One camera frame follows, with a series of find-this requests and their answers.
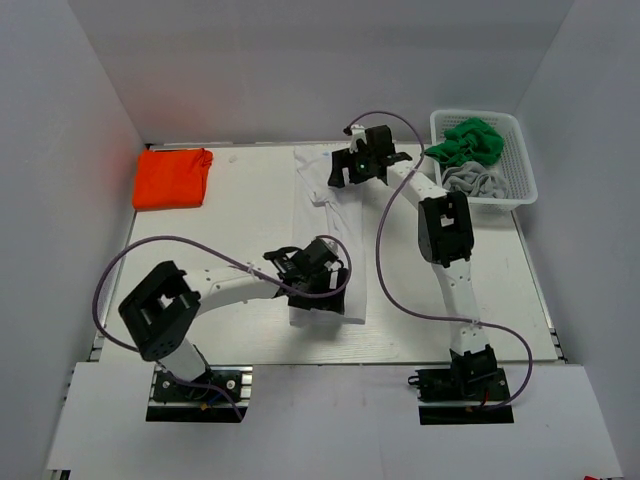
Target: robotic arm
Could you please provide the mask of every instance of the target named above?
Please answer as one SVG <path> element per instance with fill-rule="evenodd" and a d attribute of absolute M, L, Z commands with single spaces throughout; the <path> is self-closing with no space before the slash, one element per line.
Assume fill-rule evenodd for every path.
<path fill-rule="evenodd" d="M 412 172 L 406 153 L 396 153 L 389 127 L 364 129 L 355 125 L 349 148 L 333 152 L 328 184 L 343 188 L 378 178 L 396 190 Z M 467 198 L 447 192 L 416 172 L 402 195 L 418 212 L 418 245 L 436 274 L 447 314 L 480 320 L 471 283 L 473 230 Z M 450 322 L 451 381 L 462 396 L 476 396 L 495 379 L 498 366 L 483 328 L 474 323 Z"/>
<path fill-rule="evenodd" d="M 291 307 L 344 313 L 342 290 L 325 298 L 308 298 L 263 280 L 258 271 L 308 294 L 330 293 L 344 284 L 348 270 L 331 245 L 313 240 L 304 250 L 284 247 L 266 252 L 251 272 L 234 267 L 180 270 L 172 261 L 157 265 L 123 300 L 118 311 L 142 358 L 162 364 L 174 376 L 207 383 L 209 366 L 186 338 L 198 315 L 254 298 L 289 297 Z"/>

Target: white wall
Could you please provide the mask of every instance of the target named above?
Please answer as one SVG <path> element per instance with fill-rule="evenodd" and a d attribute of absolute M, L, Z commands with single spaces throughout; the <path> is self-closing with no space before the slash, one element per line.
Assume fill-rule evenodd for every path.
<path fill-rule="evenodd" d="M 0 476 L 39 479 L 141 142 L 66 2 L 2 2 L 0 45 Z"/>
<path fill-rule="evenodd" d="M 513 112 L 573 0 L 70 0 L 145 142 L 339 138 Z M 410 138 L 399 129 L 400 138 Z"/>
<path fill-rule="evenodd" d="M 640 478 L 640 4 L 577 0 L 516 114 L 540 194 L 520 213 L 552 318 Z"/>

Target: clothing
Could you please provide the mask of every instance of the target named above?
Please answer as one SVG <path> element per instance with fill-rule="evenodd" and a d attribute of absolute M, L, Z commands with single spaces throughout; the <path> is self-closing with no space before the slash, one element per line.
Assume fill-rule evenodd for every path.
<path fill-rule="evenodd" d="M 473 161 L 461 167 L 447 168 L 442 174 L 442 186 L 450 192 L 480 198 L 506 198 L 509 191 L 509 184 L 502 175 Z"/>
<path fill-rule="evenodd" d="M 296 174 L 293 207 L 293 245 L 304 247 L 316 235 L 329 234 L 341 240 L 353 262 L 345 294 L 344 316 L 333 312 L 290 308 L 291 325 L 364 324 L 367 279 L 362 240 L 362 185 L 342 189 L 327 185 L 331 153 L 325 148 L 300 146 L 294 150 Z"/>
<path fill-rule="evenodd" d="M 204 148 L 145 150 L 138 157 L 133 207 L 143 210 L 201 206 L 212 162 L 213 153 Z"/>
<path fill-rule="evenodd" d="M 446 140 L 434 145 L 425 154 L 443 167 L 459 167 L 475 161 L 485 167 L 495 164 L 502 154 L 504 140 L 491 125 L 479 118 L 469 118 L 444 132 Z"/>

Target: folded orange shirt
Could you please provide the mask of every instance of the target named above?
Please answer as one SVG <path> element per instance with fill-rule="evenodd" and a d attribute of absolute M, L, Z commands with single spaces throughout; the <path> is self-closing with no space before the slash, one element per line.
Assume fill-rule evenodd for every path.
<path fill-rule="evenodd" d="M 213 153 L 204 148 L 175 152 L 145 150 L 138 157 L 133 207 L 143 210 L 201 206 L 212 162 Z"/>

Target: white plastic basket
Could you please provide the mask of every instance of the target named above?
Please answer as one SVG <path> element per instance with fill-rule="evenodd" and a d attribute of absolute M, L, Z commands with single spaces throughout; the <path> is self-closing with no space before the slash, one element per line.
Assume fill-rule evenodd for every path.
<path fill-rule="evenodd" d="M 445 140 L 445 130 L 450 130 L 471 117 L 481 118 L 495 128 L 504 139 L 502 156 L 490 169 L 497 170 L 507 179 L 509 190 L 506 198 L 469 197 L 469 206 L 474 211 L 502 213 L 510 212 L 518 205 L 535 202 L 538 198 L 538 189 L 533 178 L 520 124 L 513 115 L 475 110 L 436 110 L 431 114 L 431 141 L 434 145 L 442 143 Z M 435 160 L 433 162 L 436 183 L 441 186 L 442 168 L 438 162 Z"/>

